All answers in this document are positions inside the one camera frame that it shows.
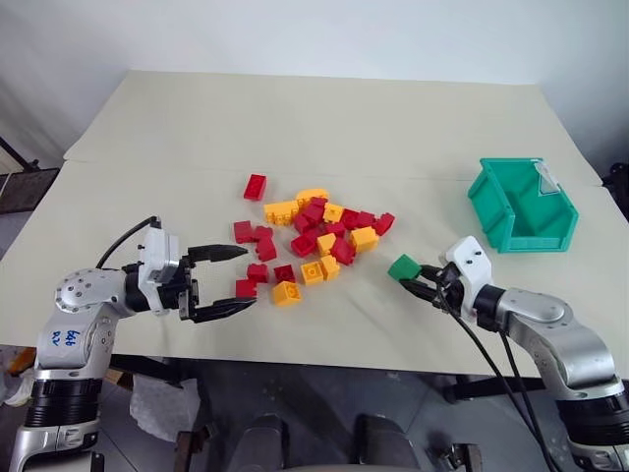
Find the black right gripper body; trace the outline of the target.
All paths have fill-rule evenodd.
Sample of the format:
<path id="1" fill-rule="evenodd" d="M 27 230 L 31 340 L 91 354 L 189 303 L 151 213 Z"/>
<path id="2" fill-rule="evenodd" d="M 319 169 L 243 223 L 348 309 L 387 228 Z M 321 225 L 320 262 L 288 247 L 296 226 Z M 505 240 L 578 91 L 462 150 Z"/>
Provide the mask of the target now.
<path id="1" fill-rule="evenodd" d="M 448 314 L 460 314 L 464 287 L 460 271 L 454 263 L 448 263 L 436 273 L 436 292 L 439 308 Z"/>

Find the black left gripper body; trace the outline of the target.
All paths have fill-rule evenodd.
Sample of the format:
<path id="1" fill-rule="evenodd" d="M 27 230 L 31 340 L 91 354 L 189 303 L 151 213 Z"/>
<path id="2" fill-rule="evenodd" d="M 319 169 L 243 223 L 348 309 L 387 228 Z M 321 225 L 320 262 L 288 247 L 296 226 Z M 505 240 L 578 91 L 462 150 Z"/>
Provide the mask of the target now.
<path id="1" fill-rule="evenodd" d="M 196 262 L 185 255 L 179 261 L 171 279 L 157 288 L 161 306 L 164 310 L 177 310 L 182 321 L 194 321 L 199 302 L 198 281 L 193 278 L 192 271 Z"/>

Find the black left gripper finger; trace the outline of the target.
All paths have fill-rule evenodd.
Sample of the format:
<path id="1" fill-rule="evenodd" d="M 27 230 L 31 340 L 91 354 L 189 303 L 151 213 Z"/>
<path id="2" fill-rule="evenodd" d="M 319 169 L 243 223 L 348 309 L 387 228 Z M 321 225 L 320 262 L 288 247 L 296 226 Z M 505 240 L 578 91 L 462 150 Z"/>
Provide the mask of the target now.
<path id="1" fill-rule="evenodd" d="M 229 261 L 246 255 L 248 252 L 246 248 L 236 245 L 210 244 L 190 247 L 188 249 L 189 267 L 194 268 L 197 263 L 203 262 Z"/>
<path id="2" fill-rule="evenodd" d="M 190 313 L 190 320 L 195 324 L 200 324 L 226 319 L 247 310 L 256 301 L 256 297 L 217 300 L 210 306 L 194 307 Z"/>

